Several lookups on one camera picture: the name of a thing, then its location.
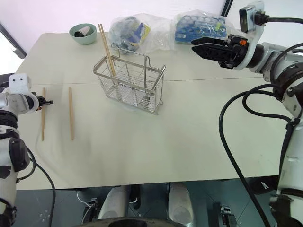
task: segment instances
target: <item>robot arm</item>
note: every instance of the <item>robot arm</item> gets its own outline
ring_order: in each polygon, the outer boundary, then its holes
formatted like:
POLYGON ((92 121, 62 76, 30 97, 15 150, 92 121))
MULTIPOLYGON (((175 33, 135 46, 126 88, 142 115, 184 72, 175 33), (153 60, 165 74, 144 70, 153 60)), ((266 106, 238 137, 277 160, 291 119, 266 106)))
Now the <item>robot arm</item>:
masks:
POLYGON ((273 93, 294 117, 288 123, 289 142, 281 155, 282 169, 277 196, 270 201, 279 227, 303 226, 303 56, 295 49, 274 44, 257 44, 263 24, 270 21, 262 2, 240 9, 241 30, 246 37, 229 35, 227 40, 203 37, 192 41, 192 50, 204 59, 218 61, 223 68, 249 68, 262 73, 264 80, 276 85, 273 93))
POLYGON ((18 116, 52 104, 30 91, 25 74, 9 77, 9 87, 0 93, 0 226, 11 226, 16 217, 16 182, 19 171, 29 164, 27 147, 19 137, 18 116))

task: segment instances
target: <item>white table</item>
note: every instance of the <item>white table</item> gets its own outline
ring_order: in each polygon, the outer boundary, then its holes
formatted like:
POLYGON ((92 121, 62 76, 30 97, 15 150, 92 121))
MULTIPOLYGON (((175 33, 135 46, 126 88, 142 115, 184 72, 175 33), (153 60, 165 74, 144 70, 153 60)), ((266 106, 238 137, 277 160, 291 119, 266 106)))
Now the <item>white table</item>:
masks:
MULTIPOLYGON (((31 77, 32 91, 41 95, 46 87, 47 99, 54 101, 46 107, 44 141, 40 112, 21 115, 18 129, 56 188, 238 177, 223 149, 218 117, 232 96, 264 84, 262 75, 222 69, 216 62, 201 59, 190 45, 155 52, 150 54, 152 64, 166 64, 167 70, 164 105, 159 115, 153 115, 105 97, 92 72, 104 55, 99 35, 95 43, 84 46, 68 34, 43 34, 18 69, 31 77), (73 92, 73 141, 68 87, 73 92)), ((289 115, 271 97, 255 95, 249 105, 289 115)), ((223 125, 245 176, 278 173, 283 121, 253 116, 238 101, 227 111, 223 125)), ((49 188, 39 170, 18 183, 18 189, 49 188)))

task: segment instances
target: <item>floor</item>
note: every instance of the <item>floor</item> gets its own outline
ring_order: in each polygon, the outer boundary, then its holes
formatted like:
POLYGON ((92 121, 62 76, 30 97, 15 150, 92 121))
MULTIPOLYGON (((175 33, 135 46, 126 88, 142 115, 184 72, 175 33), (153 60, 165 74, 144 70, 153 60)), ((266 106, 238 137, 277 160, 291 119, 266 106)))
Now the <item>floor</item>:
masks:
MULTIPOLYGON (((197 227, 222 227, 218 212, 220 204, 229 205, 236 216, 238 227, 262 227, 253 203, 239 179, 226 181, 185 182, 193 204, 197 227)), ((129 217, 147 217, 166 219, 166 184, 144 184, 141 187, 142 203, 138 210, 129 205, 129 217)), ((110 187, 87 188, 79 192, 83 201, 97 197, 103 202, 110 187)), ((272 191, 257 196, 269 222, 275 221, 270 214, 268 202, 272 191)), ((52 192, 50 190, 18 191, 16 206, 17 220, 14 227, 46 227, 52 192)), ((71 227, 79 225, 85 205, 77 199, 76 192, 70 190, 56 191, 56 204, 53 215, 54 227, 71 227)))

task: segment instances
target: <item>stainless steel basket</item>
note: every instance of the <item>stainless steel basket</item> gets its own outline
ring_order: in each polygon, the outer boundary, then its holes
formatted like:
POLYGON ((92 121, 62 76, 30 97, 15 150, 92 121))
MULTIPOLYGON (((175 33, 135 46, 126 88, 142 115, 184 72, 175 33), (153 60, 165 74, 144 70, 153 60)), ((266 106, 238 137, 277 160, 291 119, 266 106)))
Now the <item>stainless steel basket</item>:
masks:
POLYGON ((126 49, 119 49, 119 56, 111 56, 116 75, 111 73, 109 62, 103 57, 94 66, 93 72, 98 75, 100 84, 107 97, 136 106, 154 113, 162 104, 162 88, 165 65, 161 70, 151 66, 147 55, 126 49), (120 51, 131 52, 143 57, 143 65, 121 59, 120 51))

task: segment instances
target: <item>chopstick pair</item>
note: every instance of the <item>chopstick pair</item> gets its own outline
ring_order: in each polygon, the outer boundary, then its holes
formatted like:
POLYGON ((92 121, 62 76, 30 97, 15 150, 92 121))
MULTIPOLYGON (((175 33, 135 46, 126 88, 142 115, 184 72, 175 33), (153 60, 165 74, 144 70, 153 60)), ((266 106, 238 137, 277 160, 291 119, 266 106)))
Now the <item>chopstick pair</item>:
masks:
MULTIPOLYGON (((46 98, 46 88, 42 89, 42 96, 46 98)), ((72 107, 72 92, 71 87, 68 88, 68 97, 69 97, 69 109, 70 109, 70 130, 71 130, 71 140, 74 139, 74 114, 72 107)), ((41 140, 44 141, 44 130, 45 130, 45 106, 41 107, 41 140)))

